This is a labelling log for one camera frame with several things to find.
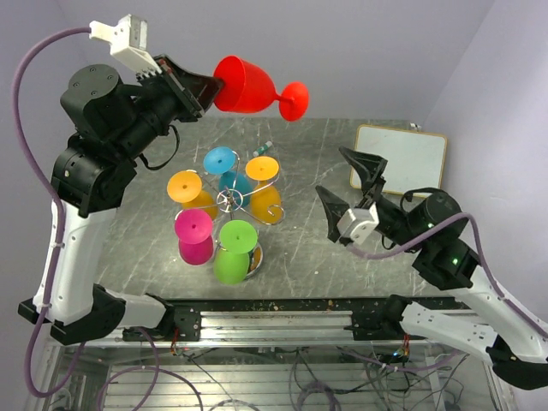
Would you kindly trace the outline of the red plastic wine glass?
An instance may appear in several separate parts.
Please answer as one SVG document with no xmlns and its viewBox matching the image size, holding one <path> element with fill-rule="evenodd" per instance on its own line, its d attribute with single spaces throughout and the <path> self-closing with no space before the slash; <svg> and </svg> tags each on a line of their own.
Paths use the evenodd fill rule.
<svg viewBox="0 0 548 411">
<path fill-rule="evenodd" d="M 291 82 L 278 92 L 262 68 L 237 56 L 222 59 L 213 76 L 223 82 L 214 99 L 220 111 L 255 114 L 278 102 L 280 115 L 287 122 L 300 120 L 307 112 L 309 92 L 302 82 Z"/>
</svg>

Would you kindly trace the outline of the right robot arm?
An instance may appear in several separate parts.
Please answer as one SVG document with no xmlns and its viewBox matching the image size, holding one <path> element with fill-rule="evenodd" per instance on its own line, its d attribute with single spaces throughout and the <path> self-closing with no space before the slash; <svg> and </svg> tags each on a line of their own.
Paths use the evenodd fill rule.
<svg viewBox="0 0 548 411">
<path fill-rule="evenodd" d="M 516 388 L 545 388 L 547 323 L 493 276 L 474 217 L 440 188 L 420 188 L 426 198 L 407 211 L 382 195 L 385 158 L 345 146 L 339 152 L 360 177 L 362 198 L 351 206 L 316 187 L 328 239 L 367 260 L 414 253 L 412 266 L 422 279 L 481 318 L 474 324 L 391 295 L 378 316 L 378 331 L 389 339 L 409 335 L 438 341 L 482 360 Z"/>
</svg>

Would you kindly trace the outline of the green plastic wine glass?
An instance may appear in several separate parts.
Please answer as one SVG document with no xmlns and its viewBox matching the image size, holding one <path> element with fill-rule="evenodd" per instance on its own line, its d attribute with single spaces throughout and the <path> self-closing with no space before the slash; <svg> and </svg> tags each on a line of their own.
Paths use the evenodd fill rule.
<svg viewBox="0 0 548 411">
<path fill-rule="evenodd" d="M 256 229 L 247 221 L 228 221 L 219 231 L 220 248 L 215 253 L 213 271 L 220 283 L 235 285 L 247 276 L 250 254 L 258 242 Z"/>
</svg>

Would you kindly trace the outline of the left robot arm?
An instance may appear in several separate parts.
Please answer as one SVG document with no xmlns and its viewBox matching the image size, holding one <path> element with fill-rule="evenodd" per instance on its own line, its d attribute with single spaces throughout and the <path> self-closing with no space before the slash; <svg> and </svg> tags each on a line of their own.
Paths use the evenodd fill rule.
<svg viewBox="0 0 548 411">
<path fill-rule="evenodd" d="M 42 311 L 40 297 L 34 296 L 20 303 L 18 313 L 31 323 L 50 323 L 52 337 L 64 345 L 97 340 L 116 329 L 129 341 L 137 339 L 139 328 L 164 340 L 177 328 L 176 308 L 166 300 L 120 294 L 94 280 L 108 228 L 144 150 L 173 132 L 175 122 L 198 121 L 224 88 L 223 80 L 189 72 L 165 55 L 156 62 L 159 72 L 134 85 L 109 65 L 84 67 L 61 97 L 75 133 L 51 176 L 66 216 L 54 222 L 63 238 L 51 303 Z"/>
</svg>

